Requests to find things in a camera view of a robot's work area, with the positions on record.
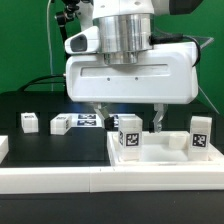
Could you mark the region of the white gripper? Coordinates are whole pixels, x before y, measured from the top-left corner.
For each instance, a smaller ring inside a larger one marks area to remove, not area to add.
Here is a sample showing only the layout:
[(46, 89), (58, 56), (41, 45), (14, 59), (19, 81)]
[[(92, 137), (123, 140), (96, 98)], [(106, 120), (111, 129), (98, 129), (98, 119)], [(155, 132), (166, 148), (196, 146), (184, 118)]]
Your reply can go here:
[[(72, 56), (66, 64), (67, 92), (75, 102), (155, 104), (149, 131), (159, 133), (167, 104), (188, 104), (198, 94), (196, 58), (192, 42), (156, 45), (141, 52), (135, 64), (107, 65), (99, 54)], [(101, 103), (93, 104), (94, 111), (112, 131), (114, 118)]]

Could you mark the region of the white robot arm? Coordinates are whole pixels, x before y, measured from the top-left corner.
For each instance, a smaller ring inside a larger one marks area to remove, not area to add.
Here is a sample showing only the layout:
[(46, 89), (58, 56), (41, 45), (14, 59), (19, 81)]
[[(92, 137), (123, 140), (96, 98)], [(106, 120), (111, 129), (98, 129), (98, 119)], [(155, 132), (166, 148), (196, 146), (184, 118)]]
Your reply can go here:
[(60, 28), (77, 18), (81, 32), (64, 39), (66, 87), (75, 102), (90, 102), (112, 127), (105, 103), (152, 104), (159, 132), (170, 104), (198, 94), (201, 47), (183, 34), (153, 33), (153, 18), (193, 12), (203, 0), (62, 0)]

